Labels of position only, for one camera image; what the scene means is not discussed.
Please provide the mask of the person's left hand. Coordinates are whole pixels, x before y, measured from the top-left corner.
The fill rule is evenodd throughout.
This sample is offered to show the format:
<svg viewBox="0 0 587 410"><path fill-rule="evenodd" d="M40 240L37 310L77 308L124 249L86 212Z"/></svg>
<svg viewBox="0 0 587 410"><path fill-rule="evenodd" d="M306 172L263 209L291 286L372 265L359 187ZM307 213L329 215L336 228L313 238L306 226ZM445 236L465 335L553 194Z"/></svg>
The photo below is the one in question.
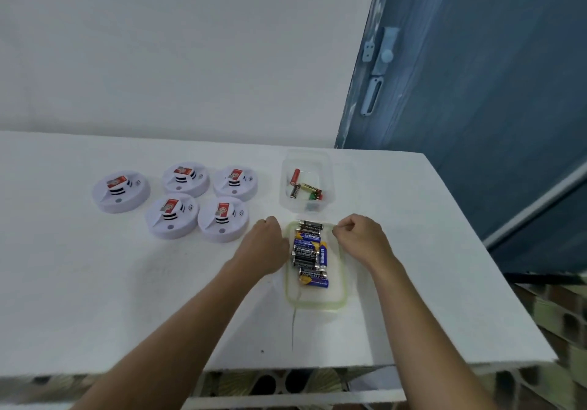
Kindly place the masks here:
<svg viewBox="0 0 587 410"><path fill-rule="evenodd" d="M257 221L243 237L229 261L236 273L250 281L277 272L290 257L290 242L275 216Z"/></svg>

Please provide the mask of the person's right hand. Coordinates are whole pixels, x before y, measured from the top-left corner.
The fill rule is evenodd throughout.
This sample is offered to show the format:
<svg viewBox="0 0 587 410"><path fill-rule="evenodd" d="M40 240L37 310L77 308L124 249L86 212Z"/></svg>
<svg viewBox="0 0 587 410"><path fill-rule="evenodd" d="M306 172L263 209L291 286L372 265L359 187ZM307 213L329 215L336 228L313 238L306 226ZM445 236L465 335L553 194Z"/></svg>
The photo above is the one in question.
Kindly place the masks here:
<svg viewBox="0 0 587 410"><path fill-rule="evenodd" d="M371 274L400 265L380 224L367 216L351 214L332 229L340 246Z"/></svg>

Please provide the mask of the person's right forearm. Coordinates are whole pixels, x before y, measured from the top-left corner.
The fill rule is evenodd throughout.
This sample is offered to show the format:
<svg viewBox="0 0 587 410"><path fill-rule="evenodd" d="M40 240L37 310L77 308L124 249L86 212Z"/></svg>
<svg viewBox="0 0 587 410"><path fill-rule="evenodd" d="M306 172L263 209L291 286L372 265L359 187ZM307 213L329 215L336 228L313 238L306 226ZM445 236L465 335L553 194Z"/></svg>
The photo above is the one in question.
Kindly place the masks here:
<svg viewBox="0 0 587 410"><path fill-rule="evenodd" d="M372 276L410 410L498 410L394 256L364 263Z"/></svg>

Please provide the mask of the person's left forearm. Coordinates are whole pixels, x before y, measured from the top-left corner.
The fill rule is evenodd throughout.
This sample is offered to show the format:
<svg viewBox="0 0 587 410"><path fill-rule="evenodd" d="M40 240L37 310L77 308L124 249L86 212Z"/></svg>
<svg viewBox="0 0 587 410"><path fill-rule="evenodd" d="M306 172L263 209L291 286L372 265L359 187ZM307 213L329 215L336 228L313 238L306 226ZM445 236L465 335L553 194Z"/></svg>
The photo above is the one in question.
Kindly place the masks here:
<svg viewBox="0 0 587 410"><path fill-rule="evenodd" d="M229 260L70 410L180 410L247 294L275 270Z"/></svg>

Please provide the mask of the pile of blue black batteries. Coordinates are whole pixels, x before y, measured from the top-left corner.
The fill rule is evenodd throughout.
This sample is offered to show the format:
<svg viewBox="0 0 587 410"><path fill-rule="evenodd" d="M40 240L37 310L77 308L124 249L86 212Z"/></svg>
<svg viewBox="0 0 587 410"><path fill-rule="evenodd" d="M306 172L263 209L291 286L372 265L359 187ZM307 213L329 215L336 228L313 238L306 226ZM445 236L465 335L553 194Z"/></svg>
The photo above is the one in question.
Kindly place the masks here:
<svg viewBox="0 0 587 410"><path fill-rule="evenodd" d="M291 264L297 279L309 287L327 289L329 279L325 226L315 221L298 220L293 225Z"/></svg>

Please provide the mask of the white round smoke detector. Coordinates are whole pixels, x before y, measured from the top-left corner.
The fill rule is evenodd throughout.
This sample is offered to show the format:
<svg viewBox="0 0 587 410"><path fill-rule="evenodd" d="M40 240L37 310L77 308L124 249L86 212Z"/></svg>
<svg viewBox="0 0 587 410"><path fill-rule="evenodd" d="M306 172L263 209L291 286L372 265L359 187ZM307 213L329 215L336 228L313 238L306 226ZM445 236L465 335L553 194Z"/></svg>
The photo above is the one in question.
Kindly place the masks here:
<svg viewBox="0 0 587 410"><path fill-rule="evenodd" d="M231 197L246 202L258 190L258 175L252 168L233 164L215 171L211 183L217 198Z"/></svg>
<svg viewBox="0 0 587 410"><path fill-rule="evenodd" d="M208 240L216 243L232 242L246 232L248 207L245 202L229 196L207 199L201 205L197 223Z"/></svg>
<svg viewBox="0 0 587 410"><path fill-rule="evenodd" d="M92 188L94 204L104 213L121 214L141 206L150 196L150 184L140 172L117 171Z"/></svg>
<svg viewBox="0 0 587 410"><path fill-rule="evenodd" d="M168 193L147 208L146 226L158 238L178 239L196 228L199 211L200 206L194 197L186 193Z"/></svg>
<svg viewBox="0 0 587 410"><path fill-rule="evenodd" d="M209 190L210 177L206 166L198 162L180 162L167 168L161 177L167 193L185 193L198 198Z"/></svg>

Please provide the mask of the clear green-rimmed container lid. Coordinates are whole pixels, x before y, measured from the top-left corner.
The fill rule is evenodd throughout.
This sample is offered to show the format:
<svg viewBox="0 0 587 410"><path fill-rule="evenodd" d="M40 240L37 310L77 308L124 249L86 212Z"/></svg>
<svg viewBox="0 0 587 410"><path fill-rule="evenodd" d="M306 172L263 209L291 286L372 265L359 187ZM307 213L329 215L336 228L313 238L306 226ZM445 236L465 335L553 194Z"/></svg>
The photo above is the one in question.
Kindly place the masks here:
<svg viewBox="0 0 587 410"><path fill-rule="evenodd" d="M290 240L290 251L292 249L293 226L292 221L285 228L284 236ZM326 242L328 248L327 274L329 287L327 289L309 287L302 285L297 279L297 270L291 264L291 257L279 275L281 289L286 300L297 309L338 311L346 305L348 288L346 285L344 252L332 234L333 226L329 223L323 224L326 231Z"/></svg>

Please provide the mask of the clear plastic container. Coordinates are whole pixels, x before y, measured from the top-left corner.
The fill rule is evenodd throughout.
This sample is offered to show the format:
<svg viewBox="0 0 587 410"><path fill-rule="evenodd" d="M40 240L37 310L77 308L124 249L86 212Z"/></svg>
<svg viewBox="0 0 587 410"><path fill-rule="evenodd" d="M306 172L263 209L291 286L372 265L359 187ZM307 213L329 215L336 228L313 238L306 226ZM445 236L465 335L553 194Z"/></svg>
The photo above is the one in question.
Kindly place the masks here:
<svg viewBox="0 0 587 410"><path fill-rule="evenodd" d="M321 189L320 200L309 200L311 193L302 189L297 199L290 198L293 188L290 179L296 168L301 170L297 183L309 184ZM324 151L315 149L288 149L282 162L278 192L281 206L293 213L323 212L336 198L334 169L330 156Z"/></svg>

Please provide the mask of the pale blue door bolt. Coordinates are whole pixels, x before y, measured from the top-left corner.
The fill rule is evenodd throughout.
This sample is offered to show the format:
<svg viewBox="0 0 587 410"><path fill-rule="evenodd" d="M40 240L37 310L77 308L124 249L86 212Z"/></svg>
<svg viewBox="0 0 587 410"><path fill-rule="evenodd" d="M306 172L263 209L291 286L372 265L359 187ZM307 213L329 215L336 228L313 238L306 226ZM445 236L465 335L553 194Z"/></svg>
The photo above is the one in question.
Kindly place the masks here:
<svg viewBox="0 0 587 410"><path fill-rule="evenodd" d="M385 27L378 56L373 65L371 75L374 77L385 75L389 64L394 58L394 45L400 33L399 27Z"/></svg>

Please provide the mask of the white door trim strip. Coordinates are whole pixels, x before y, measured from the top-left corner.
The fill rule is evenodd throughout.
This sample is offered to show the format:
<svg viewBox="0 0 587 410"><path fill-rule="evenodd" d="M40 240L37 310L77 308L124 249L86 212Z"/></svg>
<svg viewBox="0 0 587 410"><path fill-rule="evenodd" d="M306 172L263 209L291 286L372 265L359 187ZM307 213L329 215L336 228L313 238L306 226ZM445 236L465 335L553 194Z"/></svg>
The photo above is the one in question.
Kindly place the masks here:
<svg viewBox="0 0 587 410"><path fill-rule="evenodd" d="M484 247L489 251L499 244L504 243L506 238L520 231L524 225L529 224L530 221L546 212L548 207L554 206L557 201L564 199L565 196L585 181L587 181L587 158L575 169L570 171L568 175L556 182L537 199L525 206L517 214L513 215L509 221L506 221L486 237L482 241Z"/></svg>

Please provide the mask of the blue door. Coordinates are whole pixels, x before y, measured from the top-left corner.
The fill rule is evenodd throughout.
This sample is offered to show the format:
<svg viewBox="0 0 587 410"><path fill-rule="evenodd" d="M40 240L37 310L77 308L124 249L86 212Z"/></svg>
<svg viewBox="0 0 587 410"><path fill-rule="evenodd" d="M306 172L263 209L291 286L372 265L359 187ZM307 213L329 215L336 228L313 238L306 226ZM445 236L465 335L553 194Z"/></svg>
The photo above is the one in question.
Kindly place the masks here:
<svg viewBox="0 0 587 410"><path fill-rule="evenodd" d="M483 241L587 158L587 0L372 0L334 146L425 155ZM489 252L504 273L587 271L587 181Z"/></svg>

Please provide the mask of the white table frame rail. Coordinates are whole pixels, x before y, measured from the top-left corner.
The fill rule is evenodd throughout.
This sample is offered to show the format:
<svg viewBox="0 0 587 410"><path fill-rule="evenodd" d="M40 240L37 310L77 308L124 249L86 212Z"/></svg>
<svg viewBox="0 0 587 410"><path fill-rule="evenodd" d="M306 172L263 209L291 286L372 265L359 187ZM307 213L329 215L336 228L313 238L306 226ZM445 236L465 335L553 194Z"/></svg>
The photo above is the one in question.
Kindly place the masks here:
<svg viewBox="0 0 587 410"><path fill-rule="evenodd" d="M181 410L219 410L224 408L265 408L330 404L370 404L399 402L405 400L406 394L402 389L308 394L200 397L187 399Z"/></svg>

